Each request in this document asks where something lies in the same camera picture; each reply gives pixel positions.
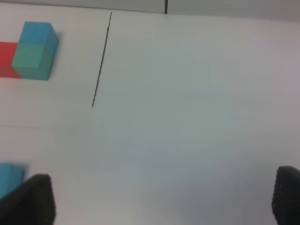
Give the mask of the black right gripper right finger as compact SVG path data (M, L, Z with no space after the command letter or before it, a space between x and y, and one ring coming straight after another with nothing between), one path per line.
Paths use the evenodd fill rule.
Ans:
M292 166L277 169L272 212L278 225L300 223L300 171Z

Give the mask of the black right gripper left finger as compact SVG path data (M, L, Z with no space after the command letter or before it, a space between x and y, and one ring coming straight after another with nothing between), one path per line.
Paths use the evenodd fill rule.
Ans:
M53 225L56 206L52 180L36 174L0 200L2 225Z

